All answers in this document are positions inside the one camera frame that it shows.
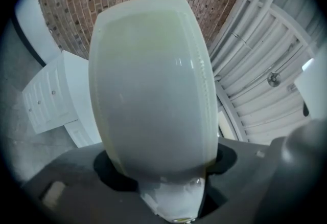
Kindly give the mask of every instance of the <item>gray floor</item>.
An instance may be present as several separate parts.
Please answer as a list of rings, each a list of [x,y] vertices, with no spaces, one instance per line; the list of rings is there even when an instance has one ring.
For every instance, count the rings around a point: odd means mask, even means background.
[[[21,92],[41,69],[9,22],[0,43],[0,142],[19,182],[76,148],[64,127],[36,135],[28,119]]]

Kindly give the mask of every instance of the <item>white wall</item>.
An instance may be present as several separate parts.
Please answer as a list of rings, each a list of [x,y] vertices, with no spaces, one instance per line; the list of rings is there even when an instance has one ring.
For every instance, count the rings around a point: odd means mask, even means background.
[[[38,0],[19,0],[15,14],[26,38],[45,63],[51,62],[61,53],[45,24]]]

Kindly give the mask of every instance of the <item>white dresser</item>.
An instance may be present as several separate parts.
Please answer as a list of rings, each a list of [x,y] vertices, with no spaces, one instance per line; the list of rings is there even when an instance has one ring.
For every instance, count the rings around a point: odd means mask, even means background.
[[[65,126],[78,147],[101,142],[88,84],[88,60],[67,51],[46,65],[23,90],[37,134]]]

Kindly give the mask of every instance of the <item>black baseboard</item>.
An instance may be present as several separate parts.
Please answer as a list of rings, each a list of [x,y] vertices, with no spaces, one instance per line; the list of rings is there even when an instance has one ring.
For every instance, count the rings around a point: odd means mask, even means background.
[[[24,46],[27,48],[27,50],[31,53],[31,55],[36,59],[36,61],[39,62],[42,67],[44,67],[46,65],[46,63],[40,58],[40,56],[36,53],[35,49],[33,48],[33,46],[30,44],[30,42],[26,38],[24,32],[22,31],[22,29],[18,23],[15,13],[12,14],[11,20],[14,24],[14,28],[15,28],[21,42],[24,44]]]

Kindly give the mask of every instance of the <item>round metal ceiling fixture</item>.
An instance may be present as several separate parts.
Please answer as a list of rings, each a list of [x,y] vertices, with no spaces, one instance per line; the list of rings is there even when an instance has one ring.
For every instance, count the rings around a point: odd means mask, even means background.
[[[267,77],[268,84],[272,87],[277,87],[281,83],[281,77],[279,73],[270,72]]]

